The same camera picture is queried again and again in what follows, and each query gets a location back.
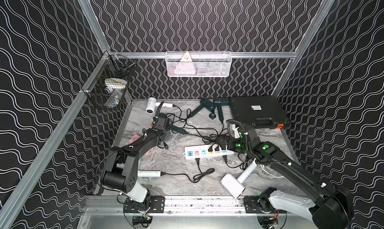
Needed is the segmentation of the white multicolour power strip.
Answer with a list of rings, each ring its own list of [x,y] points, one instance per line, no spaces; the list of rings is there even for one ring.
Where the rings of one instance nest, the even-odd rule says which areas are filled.
[[[214,158],[232,156],[234,154],[233,151],[222,149],[217,144],[205,144],[185,147],[184,157],[186,160],[194,160],[196,158]]]

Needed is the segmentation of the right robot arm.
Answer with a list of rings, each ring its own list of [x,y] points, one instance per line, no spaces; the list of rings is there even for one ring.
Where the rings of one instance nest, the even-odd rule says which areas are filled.
[[[256,206],[262,212],[285,211],[313,222],[319,229],[345,229],[354,216],[353,197],[344,186],[335,186],[322,180],[289,158],[273,143],[260,141],[252,126],[239,121],[228,120],[229,137],[234,149],[246,154],[248,167],[235,178],[226,174],[221,183],[234,197],[245,190],[244,181],[258,166],[267,166],[297,186],[306,197],[288,195],[269,187],[255,202],[245,202],[248,207]]]

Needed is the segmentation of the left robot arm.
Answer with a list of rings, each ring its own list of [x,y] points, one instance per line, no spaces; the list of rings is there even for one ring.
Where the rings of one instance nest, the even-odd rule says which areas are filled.
[[[137,182],[139,160],[150,149],[165,141],[171,124],[172,120],[160,113],[154,117],[152,127],[144,129],[139,139],[123,147],[113,147],[105,160],[101,186],[121,192],[132,201],[146,205],[149,192]]]

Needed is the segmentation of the large green orange hair dryer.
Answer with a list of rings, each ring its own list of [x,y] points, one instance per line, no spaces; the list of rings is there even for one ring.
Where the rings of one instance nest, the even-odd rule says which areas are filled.
[[[177,127],[177,126],[174,126],[172,125],[171,126],[171,131],[172,132],[175,132],[175,133],[179,133],[179,134],[189,134],[186,130],[184,130],[183,128],[180,128],[180,127]]]

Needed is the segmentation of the small white hair dryer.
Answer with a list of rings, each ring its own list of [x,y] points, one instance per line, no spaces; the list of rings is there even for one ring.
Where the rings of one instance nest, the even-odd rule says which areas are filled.
[[[153,114],[155,112],[155,109],[157,107],[159,107],[161,104],[161,102],[157,102],[157,100],[153,97],[150,97],[147,101],[147,106],[146,106],[146,113],[148,114]],[[166,108],[173,108],[173,104],[172,103],[167,103],[167,102],[164,102],[162,107],[166,107]]]

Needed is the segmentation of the black plastic tool case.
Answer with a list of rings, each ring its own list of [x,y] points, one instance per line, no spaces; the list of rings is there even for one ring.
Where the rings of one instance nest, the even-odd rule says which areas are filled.
[[[234,120],[254,128],[283,129],[291,123],[273,96],[233,97],[230,108]]]

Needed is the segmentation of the pink hair dryer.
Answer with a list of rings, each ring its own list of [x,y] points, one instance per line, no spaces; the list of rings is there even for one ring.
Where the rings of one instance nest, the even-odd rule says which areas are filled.
[[[129,140],[129,142],[130,142],[130,143],[133,143],[133,142],[135,142],[136,140],[138,140],[140,137],[141,137],[140,135],[135,134],[135,135]],[[150,154],[152,153],[153,149],[154,149],[154,148],[151,148],[149,151],[147,151],[147,152],[146,152],[146,155],[150,155]]]

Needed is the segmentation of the dark green hair dryer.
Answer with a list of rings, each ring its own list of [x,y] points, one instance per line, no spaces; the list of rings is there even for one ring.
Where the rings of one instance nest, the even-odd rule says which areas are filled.
[[[210,114],[209,114],[209,118],[210,119],[215,119],[216,118],[216,115],[215,115],[216,105],[213,102],[211,102],[210,100],[206,99],[206,98],[202,98],[200,100],[200,105],[195,110],[193,110],[187,116],[187,118],[192,118],[193,116],[195,116],[198,112],[200,112],[204,108],[207,109],[210,112]]]
[[[229,98],[214,98],[213,103],[216,105],[219,114],[219,120],[223,124],[224,123],[224,115],[223,115],[223,106],[228,106],[230,103]]]

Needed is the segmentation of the white hair dryer front right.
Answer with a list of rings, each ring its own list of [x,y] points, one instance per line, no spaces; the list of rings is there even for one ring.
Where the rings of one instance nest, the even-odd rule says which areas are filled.
[[[235,199],[237,199],[246,189],[243,183],[253,173],[257,166],[258,165],[256,164],[256,162],[252,161],[252,163],[237,178],[235,178],[232,174],[226,174],[221,180],[222,186]]]

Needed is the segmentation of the white hair dryer front left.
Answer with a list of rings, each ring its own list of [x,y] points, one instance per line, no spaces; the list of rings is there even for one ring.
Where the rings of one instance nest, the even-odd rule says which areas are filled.
[[[138,178],[159,178],[163,175],[160,170],[138,170]]]

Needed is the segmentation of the white bottle in mesh basket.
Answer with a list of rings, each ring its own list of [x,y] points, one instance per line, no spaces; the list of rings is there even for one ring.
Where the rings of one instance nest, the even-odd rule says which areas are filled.
[[[121,97],[123,95],[123,92],[120,89],[107,87],[105,89],[105,93],[106,95],[109,95],[109,98],[104,103],[104,106],[106,108],[115,108],[119,105]]]

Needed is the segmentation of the pink triangle card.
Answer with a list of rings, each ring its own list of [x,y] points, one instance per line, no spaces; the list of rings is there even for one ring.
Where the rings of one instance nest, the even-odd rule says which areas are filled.
[[[180,62],[176,65],[176,68],[174,69],[174,73],[177,76],[195,75],[196,69],[189,52],[186,52],[182,56]]]

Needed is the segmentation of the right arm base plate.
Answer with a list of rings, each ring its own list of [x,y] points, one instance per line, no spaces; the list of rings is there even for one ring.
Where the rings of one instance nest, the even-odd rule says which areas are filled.
[[[243,198],[244,208],[247,214],[278,214],[269,199],[259,196],[245,196]]]

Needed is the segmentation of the clear wall basket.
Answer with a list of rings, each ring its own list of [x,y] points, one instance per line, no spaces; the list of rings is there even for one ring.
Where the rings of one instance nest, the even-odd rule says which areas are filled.
[[[170,77],[228,77],[232,54],[230,51],[188,51],[194,63],[196,73],[190,76],[177,76],[174,73],[176,65],[180,62],[186,51],[168,51],[165,56],[167,73]]]

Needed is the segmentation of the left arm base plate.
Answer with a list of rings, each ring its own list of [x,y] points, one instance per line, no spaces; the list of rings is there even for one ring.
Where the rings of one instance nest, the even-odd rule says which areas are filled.
[[[142,203],[139,203],[128,198],[124,202],[123,211],[128,214],[161,214],[164,212],[165,200],[165,197],[162,196],[148,196]]]

